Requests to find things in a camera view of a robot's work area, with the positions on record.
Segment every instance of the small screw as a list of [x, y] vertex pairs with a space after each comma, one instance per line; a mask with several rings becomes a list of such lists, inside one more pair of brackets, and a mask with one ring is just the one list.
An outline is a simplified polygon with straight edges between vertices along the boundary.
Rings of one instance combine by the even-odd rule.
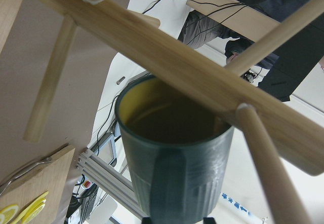
[[118, 81], [116, 81], [117, 85], [120, 85], [121, 82], [125, 79], [125, 76], [121, 77]]

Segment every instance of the yellow lemon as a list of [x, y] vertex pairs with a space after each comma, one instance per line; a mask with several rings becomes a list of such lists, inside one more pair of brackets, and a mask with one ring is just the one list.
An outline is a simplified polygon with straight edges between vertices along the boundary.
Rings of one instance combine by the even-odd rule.
[[30, 209], [26, 215], [21, 219], [21, 224], [27, 224], [33, 220], [45, 207], [45, 203], [40, 203], [35, 208]]
[[4, 224], [5, 222], [5, 215], [0, 214], [0, 224]]
[[42, 199], [44, 199], [47, 195], [49, 194], [48, 191], [46, 191], [45, 193], [41, 194], [40, 196], [38, 196], [30, 205], [28, 205], [10, 224], [16, 224], [18, 221], [20, 221], [20, 219], [22, 217], [24, 217], [24, 215], [26, 215], [26, 213], [31, 209], [35, 207], [35, 204], [40, 203], [42, 201]]
[[0, 210], [0, 214], [5, 216], [3, 224], [7, 224], [18, 212], [18, 205], [8, 205], [4, 209]]

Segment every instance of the black cable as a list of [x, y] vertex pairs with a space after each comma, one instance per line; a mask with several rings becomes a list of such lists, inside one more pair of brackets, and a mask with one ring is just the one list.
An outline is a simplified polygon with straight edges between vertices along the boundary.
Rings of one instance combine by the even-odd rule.
[[115, 139], [115, 142], [117, 142], [117, 140], [119, 140], [122, 136], [118, 136], [116, 139]]
[[[157, 5], [160, 1], [161, 0], [157, 0], [151, 8], [145, 10], [142, 14], [145, 14], [146, 12], [150, 11], [151, 9], [153, 9], [154, 6]], [[223, 7], [223, 6], [226, 6], [226, 5], [240, 4], [240, 2], [235, 2], [235, 3], [228, 3], [228, 4], [223, 4], [223, 5], [217, 5], [217, 4], [214, 4], [214, 3], [198, 2], [198, 1], [195, 1], [195, 0], [189, 0], [189, 1], [192, 1], [192, 2], [197, 3], [197, 4], [200, 4], [200, 5], [213, 5], [213, 6], [216, 6], [216, 7]]]
[[263, 69], [263, 67], [261, 67], [260, 72], [257, 74], [257, 76], [255, 76], [255, 79], [259, 76], [259, 74], [261, 73], [262, 69]]
[[76, 191], [76, 195], [79, 195], [79, 190], [80, 190], [81, 185], [79, 185], [79, 188]]
[[74, 186], [79, 186], [79, 185], [83, 184], [83, 183], [85, 182], [85, 180], [86, 180], [86, 177], [84, 176], [84, 174], [82, 174], [81, 182], [80, 182], [80, 183], [77, 183], [77, 184], [74, 185]]
[[101, 129], [103, 128], [103, 126], [107, 123], [107, 121], [108, 121], [108, 119], [109, 119], [109, 117], [110, 117], [110, 114], [111, 114], [111, 110], [112, 110], [113, 103], [115, 102], [115, 100], [116, 100], [116, 98], [117, 98], [118, 96], [119, 96], [119, 95], [116, 95], [116, 96], [113, 98], [113, 100], [112, 100], [112, 102], [111, 102], [110, 110], [109, 110], [109, 113], [108, 113], [108, 117], [107, 117], [106, 121], [103, 123], [103, 125], [100, 127], [100, 129], [99, 129], [99, 131], [98, 131], [98, 134], [97, 134], [97, 143], [96, 143], [96, 146], [97, 146], [97, 148], [98, 148], [97, 156], [99, 155], [99, 141], [100, 141], [100, 140], [102, 139], [102, 137], [105, 135], [105, 134], [103, 134], [102, 137], [101, 137], [100, 140], [99, 140], [99, 133], [100, 133]]
[[[238, 4], [234, 4], [234, 5], [229, 5], [229, 6], [223, 7], [221, 9], [215, 10], [215, 11], [213, 11], [213, 12], [207, 14], [207, 15], [204, 15], [203, 17], [199, 18], [197, 21], [200, 22], [201, 20], [205, 19], [206, 17], [209, 17], [210, 15], [215, 14], [216, 12], [219, 12], [221, 10], [225, 10], [225, 9], [232, 8], [232, 7], [235, 7], [235, 6], [243, 6], [243, 5], [246, 6], [246, 4], [244, 4], [244, 3], [238, 3]], [[190, 24], [184, 26], [182, 29], [185, 29], [185, 28], [187, 28], [187, 27], [189, 27], [189, 26], [197, 23], [197, 21], [191, 22]]]
[[193, 39], [191, 39], [190, 42], [187, 43], [187, 45], [189, 45], [197, 36], [199, 36], [200, 34], [206, 32], [206, 31], [209, 31], [211, 29], [214, 29], [215, 27], [219, 26], [220, 24], [222, 24], [224, 21], [228, 20], [229, 18], [231, 18], [233, 15], [237, 14], [239, 11], [241, 11], [243, 8], [245, 8], [247, 5], [243, 6], [242, 8], [240, 8], [239, 10], [237, 10], [236, 12], [234, 12], [233, 14], [231, 14], [230, 16], [228, 16], [226, 19], [222, 20], [220, 23], [218, 23], [217, 25], [209, 28], [209, 29], [206, 29], [206, 30], [203, 30], [201, 32], [199, 32]]
[[116, 118], [111, 121], [109, 127], [107, 128], [107, 130], [105, 131], [105, 133], [103, 135], [105, 135], [108, 132], [108, 130], [110, 129], [110, 127], [115, 123], [115, 121], [116, 121]]
[[95, 189], [91, 189], [91, 187], [88, 189], [88, 191], [89, 191], [89, 194], [87, 194], [87, 195], [85, 195], [85, 196], [81, 196], [81, 197], [76, 197], [76, 199], [84, 199], [84, 198], [86, 198], [86, 197], [90, 197], [93, 193], [94, 193], [94, 191], [95, 191]]

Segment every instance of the mug handle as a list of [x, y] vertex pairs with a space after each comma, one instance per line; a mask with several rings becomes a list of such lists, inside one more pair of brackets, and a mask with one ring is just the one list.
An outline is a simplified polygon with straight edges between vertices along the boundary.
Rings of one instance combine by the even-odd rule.
[[186, 158], [180, 150], [162, 150], [156, 158], [150, 192], [153, 221], [170, 223], [171, 219], [184, 218], [186, 168]]

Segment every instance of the red object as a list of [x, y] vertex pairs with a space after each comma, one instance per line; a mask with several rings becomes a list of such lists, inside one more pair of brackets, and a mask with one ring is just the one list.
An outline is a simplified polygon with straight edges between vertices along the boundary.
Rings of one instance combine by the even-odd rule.
[[84, 187], [89, 188], [91, 183], [89, 181], [86, 181], [83, 185], [84, 185]]

